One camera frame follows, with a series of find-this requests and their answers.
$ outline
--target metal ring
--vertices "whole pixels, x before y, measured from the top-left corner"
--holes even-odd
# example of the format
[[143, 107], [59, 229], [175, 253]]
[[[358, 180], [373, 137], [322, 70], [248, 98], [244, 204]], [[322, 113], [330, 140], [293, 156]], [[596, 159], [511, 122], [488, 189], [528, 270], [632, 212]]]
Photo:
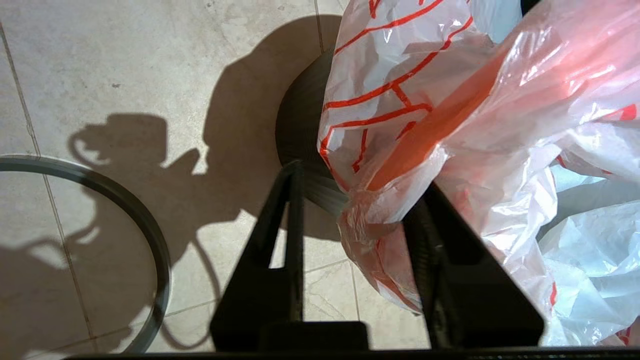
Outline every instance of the metal ring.
[[156, 297], [151, 312], [136, 338], [124, 350], [128, 353], [143, 353], [156, 337], [169, 303], [171, 262], [169, 250], [158, 223], [151, 212], [135, 195], [114, 180], [66, 161], [36, 156], [0, 156], [0, 172], [32, 172], [84, 185], [113, 201], [136, 222], [144, 234], [156, 264]]

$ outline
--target floor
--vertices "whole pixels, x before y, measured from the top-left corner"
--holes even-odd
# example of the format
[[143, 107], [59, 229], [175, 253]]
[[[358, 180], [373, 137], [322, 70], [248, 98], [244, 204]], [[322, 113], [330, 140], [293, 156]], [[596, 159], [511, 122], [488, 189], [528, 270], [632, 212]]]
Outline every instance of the floor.
[[[346, 3], [0, 4], [0, 154], [64, 159], [113, 178], [167, 239], [170, 305], [149, 351], [214, 350], [210, 317], [280, 169], [279, 102], [331, 46]], [[69, 181], [1, 173], [0, 188], [3, 356], [125, 348], [155, 290], [140, 230]], [[305, 319], [361, 320], [373, 348], [426, 347], [422, 318], [379, 296], [346, 258], [331, 216], [305, 205]]]

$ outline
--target beige floor tile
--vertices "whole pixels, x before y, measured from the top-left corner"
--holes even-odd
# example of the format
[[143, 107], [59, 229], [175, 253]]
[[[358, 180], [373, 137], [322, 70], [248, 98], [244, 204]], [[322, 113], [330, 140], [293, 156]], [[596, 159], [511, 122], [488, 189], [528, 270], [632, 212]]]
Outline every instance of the beige floor tile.
[[0, 47], [0, 155], [33, 154], [20, 97], [4, 46]]
[[349, 261], [305, 274], [305, 321], [357, 321]]
[[349, 0], [316, 0], [320, 20], [323, 48], [329, 49], [335, 45], [338, 37], [340, 20]]
[[372, 349], [428, 348], [423, 317], [384, 299], [353, 266], [360, 321], [367, 324]]
[[[169, 315], [163, 328], [147, 352], [212, 352], [214, 351], [209, 322], [214, 304], [204, 304]], [[118, 353], [133, 340], [140, 327], [118, 331], [96, 339], [100, 353]]]
[[0, 188], [0, 357], [87, 339], [42, 176], [2, 172]]
[[72, 355], [93, 354], [95, 348], [93, 340], [86, 340], [78, 344], [59, 348], [46, 354], [30, 357], [29, 360], [62, 360]]
[[[147, 205], [172, 255], [170, 311], [214, 299], [280, 168], [273, 134], [280, 99], [320, 54], [313, 1], [7, 1], [0, 8], [42, 154], [112, 177]], [[142, 254], [118, 255], [126, 246], [109, 245], [141, 240], [120, 210], [73, 185], [56, 182], [52, 192], [60, 202], [75, 200], [60, 205], [65, 234], [102, 226], [80, 247], [87, 254], [107, 247], [92, 271]], [[319, 214], [307, 226], [314, 239], [307, 268], [344, 259], [339, 243], [324, 241], [337, 238], [333, 219], [327, 226]], [[127, 273], [122, 266], [118, 273]], [[136, 278], [148, 275], [141, 268]], [[107, 294], [117, 286], [104, 281], [106, 288], [89, 287]], [[147, 291], [135, 292], [142, 299]], [[98, 333], [118, 327], [115, 318], [103, 325], [91, 318]]]
[[92, 336], [144, 322], [156, 272], [138, 226], [89, 188], [55, 177], [49, 183]]

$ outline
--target plastic bag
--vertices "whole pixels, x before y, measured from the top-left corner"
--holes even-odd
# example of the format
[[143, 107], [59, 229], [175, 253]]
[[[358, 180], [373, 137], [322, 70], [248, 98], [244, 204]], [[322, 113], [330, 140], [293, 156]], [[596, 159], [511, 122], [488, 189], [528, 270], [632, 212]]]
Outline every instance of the plastic bag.
[[489, 35], [496, 44], [501, 43], [522, 20], [520, 1], [476, 0], [467, 1], [479, 31]]
[[606, 179], [602, 170], [589, 165], [588, 172], [599, 173], [599, 176], [581, 175], [566, 168], [567, 162], [558, 161], [551, 165], [557, 193], [557, 215], [538, 232], [540, 241], [546, 233], [564, 219], [606, 206], [620, 205], [640, 200], [640, 183], [619, 179]]
[[596, 345], [640, 316], [640, 200], [572, 215], [540, 248], [558, 294], [558, 345]]
[[615, 335], [609, 336], [601, 344], [610, 346], [624, 345], [628, 347], [640, 346], [640, 317], [636, 318], [630, 327], [618, 331]]
[[563, 152], [640, 179], [638, 15], [635, 0], [542, 1], [494, 46], [464, 0], [349, 4], [317, 146], [349, 196], [343, 246], [380, 293], [419, 310], [399, 222], [435, 179], [553, 320], [536, 242], [556, 215], [548, 166]]

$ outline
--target red line pattern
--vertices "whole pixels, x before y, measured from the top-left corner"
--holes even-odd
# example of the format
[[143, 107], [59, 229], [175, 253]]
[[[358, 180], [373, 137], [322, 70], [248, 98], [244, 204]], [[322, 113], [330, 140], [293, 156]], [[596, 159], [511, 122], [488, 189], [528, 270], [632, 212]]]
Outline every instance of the red line pattern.
[[631, 104], [622, 109], [622, 115], [620, 115], [620, 121], [631, 121], [637, 116], [637, 109], [635, 104]]
[[551, 298], [549, 299], [551, 301], [551, 307], [553, 307], [556, 304], [557, 296], [558, 296], [558, 288], [556, 286], [556, 282], [554, 281], [554, 285], [551, 288]]
[[378, 8], [378, 5], [380, 5], [380, 1], [381, 0], [369, 0], [369, 14], [372, 19], [376, 18], [376, 9]]
[[369, 129], [364, 129], [362, 131], [362, 140], [360, 141], [360, 155], [358, 159], [351, 166], [353, 168], [353, 172], [360, 171], [360, 162], [364, 159], [364, 152], [367, 150], [367, 132]]
[[[394, 20], [392, 22], [389, 22], [386, 25], [382, 25], [382, 26], [376, 26], [375, 28], [367, 28], [362, 30], [361, 32], [359, 32], [359, 34], [357, 34], [356, 36], [354, 36], [351, 40], [347, 41], [344, 45], [340, 46], [339, 48], [337, 48], [335, 50], [335, 52], [333, 53], [334, 55], [338, 55], [339, 52], [341, 52], [345, 47], [353, 44], [354, 42], [356, 42], [359, 38], [365, 36], [366, 34], [372, 32], [372, 31], [377, 31], [377, 30], [381, 30], [381, 29], [390, 29], [390, 28], [394, 28], [396, 26], [399, 25], [403, 25], [406, 24], [407, 22], [410, 22], [411, 20], [420, 17], [428, 12], [430, 12], [433, 8], [435, 8], [436, 6], [438, 6], [438, 4], [440, 4], [443, 0], [435, 0], [433, 3], [431, 3], [431, 5], [427, 6], [424, 9], [418, 10], [415, 13], [409, 14], [405, 17], [401, 17], [400, 19]], [[369, 11], [371, 11], [371, 5], [372, 5], [372, 1], [369, 1]]]
[[560, 155], [556, 156], [556, 160], [558, 161], [558, 163], [560, 163], [560, 166], [562, 166], [563, 168], [566, 168], [566, 165], [564, 164], [564, 160], [562, 159], [562, 156]]
[[473, 17], [469, 17], [469, 19], [467, 20], [467, 22], [462, 25], [462, 27], [460, 29], [457, 29], [456, 31], [453, 31], [451, 34], [449, 34], [449, 36], [447, 37], [447, 41], [444, 42], [444, 44], [442, 44], [442, 47], [437, 50], [437, 51], [433, 51], [431, 53], [429, 53], [424, 60], [422, 60], [416, 67], [414, 67], [413, 69], [411, 69], [411, 71], [407, 72], [406, 74], [402, 75], [401, 77], [390, 81], [374, 90], [371, 90], [370, 92], [367, 92], [366, 94], [363, 94], [361, 96], [358, 97], [354, 97], [353, 99], [349, 99], [349, 100], [340, 100], [340, 101], [330, 101], [328, 103], [326, 103], [324, 105], [323, 111], [330, 109], [330, 108], [344, 108], [346, 106], [352, 106], [352, 105], [356, 105], [356, 104], [360, 104], [361, 102], [365, 102], [368, 100], [373, 99], [376, 96], [380, 96], [381, 94], [383, 94], [384, 92], [386, 92], [387, 90], [393, 88], [394, 86], [399, 86], [401, 83], [409, 80], [411, 77], [413, 77], [414, 75], [416, 75], [420, 70], [422, 70], [422, 68], [424, 68], [425, 66], [427, 66], [431, 61], [433, 61], [433, 59], [436, 57], [436, 55], [443, 50], [446, 50], [449, 46], [451, 46], [451, 38], [456, 36], [460, 31], [464, 31], [465, 29], [467, 29], [472, 23], [473, 23]]
[[418, 111], [418, 110], [426, 110], [426, 111], [431, 111], [431, 107], [428, 104], [418, 104], [418, 105], [413, 105], [407, 108], [401, 108], [399, 110], [396, 111], [391, 111], [390, 113], [386, 113], [386, 114], [382, 114], [380, 116], [377, 117], [372, 117], [371, 119], [365, 119], [365, 120], [353, 120], [353, 121], [347, 121], [347, 122], [343, 122], [341, 124], [337, 124], [337, 125], [333, 125], [331, 127], [329, 127], [329, 131], [327, 131], [326, 136], [322, 139], [322, 141], [320, 142], [320, 156], [322, 157], [322, 159], [324, 160], [324, 163], [327, 164], [327, 167], [329, 167], [329, 170], [331, 171], [331, 173], [333, 174], [334, 177], [336, 177], [337, 173], [335, 173], [333, 171], [333, 168], [329, 162], [329, 150], [327, 149], [327, 147], [329, 146], [329, 139], [331, 138], [331, 135], [333, 134], [333, 130], [335, 129], [340, 129], [343, 127], [355, 127], [355, 126], [365, 126], [365, 125], [373, 125], [373, 124], [377, 124], [380, 122], [384, 122], [390, 119], [394, 119], [396, 117], [400, 117], [402, 115], [408, 114], [408, 113], [412, 113], [414, 111]]
[[[401, 19], [395, 20], [394, 22], [391, 22], [385, 26], [381, 26], [378, 28], [369, 28], [369, 29], [365, 29], [363, 30], [363, 32], [361, 32], [360, 34], [358, 34], [355, 38], [351, 39], [349, 42], [347, 42], [345, 45], [343, 45], [342, 47], [338, 48], [335, 52], [335, 54], [337, 54], [340, 50], [342, 50], [343, 48], [345, 48], [346, 46], [348, 46], [349, 44], [352, 44], [354, 41], [356, 41], [358, 38], [364, 36], [366, 33], [377, 30], [377, 29], [383, 29], [383, 28], [392, 28], [394, 26], [398, 26], [401, 24], [404, 24], [420, 15], [424, 15], [425, 13], [428, 13], [429, 11], [431, 11], [434, 7], [436, 7], [438, 4], [440, 4], [442, 2], [442, 0], [436, 0], [433, 3], [431, 3], [429, 6], [427, 6], [425, 9], [422, 9], [416, 13], [413, 13], [407, 17], [403, 17]], [[375, 17], [375, 8], [379, 5], [380, 0], [377, 0], [376, 2], [374, 1], [369, 1], [369, 9], [370, 11], [372, 11], [372, 17]], [[336, 124], [333, 126], [329, 127], [329, 130], [327, 131], [326, 136], [322, 139], [322, 141], [320, 142], [320, 156], [322, 157], [322, 159], [324, 160], [324, 162], [326, 163], [327, 167], [329, 168], [329, 171], [333, 174], [336, 182], [338, 182], [338, 184], [345, 190], [349, 190], [346, 182], [338, 175], [338, 173], [333, 171], [333, 167], [331, 166], [331, 163], [329, 162], [329, 151], [328, 151], [328, 146], [329, 146], [329, 139], [331, 138], [331, 135], [333, 134], [333, 131], [335, 129], [340, 129], [340, 128], [345, 128], [345, 127], [358, 127], [358, 126], [368, 126], [368, 125], [373, 125], [373, 124], [377, 124], [380, 122], [384, 122], [384, 121], [388, 121], [397, 117], [400, 117], [402, 115], [405, 115], [407, 113], [411, 113], [414, 111], [418, 111], [418, 110], [426, 110], [428, 112], [431, 112], [433, 110], [432, 106], [430, 104], [426, 104], [426, 103], [422, 103], [422, 104], [417, 104], [417, 105], [412, 105], [411, 101], [409, 100], [409, 98], [407, 97], [407, 95], [402, 91], [402, 89], [400, 88], [400, 84], [405, 82], [406, 80], [410, 79], [411, 77], [413, 77], [414, 75], [416, 75], [416, 73], [418, 73], [420, 70], [422, 70], [426, 65], [428, 65], [435, 57], [436, 55], [443, 50], [446, 50], [447, 48], [449, 48], [449, 46], [451, 46], [451, 39], [456, 36], [458, 33], [464, 31], [465, 29], [467, 29], [471, 24], [473, 23], [473, 17], [469, 17], [469, 19], [466, 21], [466, 23], [464, 23], [464, 25], [462, 25], [462, 27], [460, 29], [457, 29], [455, 31], [452, 31], [449, 36], [447, 36], [447, 40], [444, 42], [444, 44], [442, 44], [442, 47], [440, 47], [439, 50], [437, 51], [433, 51], [431, 53], [429, 53], [418, 65], [416, 65], [411, 71], [407, 72], [406, 74], [400, 76], [399, 78], [386, 83], [366, 94], [363, 94], [359, 97], [355, 97], [353, 99], [349, 99], [349, 100], [344, 100], [344, 101], [330, 101], [328, 103], [325, 104], [323, 111], [327, 110], [328, 108], [341, 108], [341, 107], [346, 107], [346, 106], [352, 106], [352, 105], [356, 105], [356, 104], [360, 104], [361, 102], [365, 102], [367, 100], [373, 99], [377, 96], [380, 96], [381, 94], [383, 94], [384, 92], [386, 92], [387, 90], [391, 89], [393, 90], [393, 92], [396, 94], [396, 96], [398, 96], [398, 99], [400, 99], [400, 101], [402, 101], [402, 103], [404, 104], [404, 108], [395, 110], [395, 111], [391, 111], [390, 113], [386, 113], [386, 114], [382, 114], [380, 116], [377, 117], [373, 117], [370, 119], [365, 119], [365, 120], [352, 120], [352, 121], [347, 121], [347, 122], [343, 122], [340, 124]], [[408, 132], [409, 130], [411, 130], [414, 126], [416, 125], [416, 121], [411, 121], [409, 123], [407, 123], [407, 125], [405, 125], [404, 129], [400, 132], [400, 134], [398, 134], [397, 138], [400, 138], [401, 136], [403, 136], [406, 132]], [[362, 131], [362, 139], [360, 142], [360, 155], [358, 156], [358, 159], [352, 164], [352, 168], [354, 172], [358, 172], [360, 170], [360, 163], [362, 162], [362, 160], [364, 159], [364, 152], [366, 151], [367, 148], [367, 133], [368, 133], [368, 129], [364, 129]]]
[[620, 339], [625, 346], [629, 346], [629, 337], [631, 337], [631, 326], [627, 327], [625, 330], [620, 330], [616, 332], [618, 339]]
[[409, 98], [406, 96], [406, 94], [404, 93], [404, 91], [402, 91], [402, 89], [400, 88], [400, 86], [398, 85], [394, 85], [391, 87], [391, 90], [393, 90], [396, 95], [398, 96], [398, 99], [400, 99], [400, 101], [402, 101], [402, 103], [409, 107], [411, 106], [411, 101], [409, 100]]
[[396, 137], [396, 140], [400, 139], [404, 134], [406, 134], [409, 130], [413, 129], [413, 127], [416, 125], [416, 121], [411, 121], [408, 122], [407, 125], [404, 126], [404, 129], [402, 129], [402, 131], [400, 131], [400, 133], [398, 134], [398, 136]]

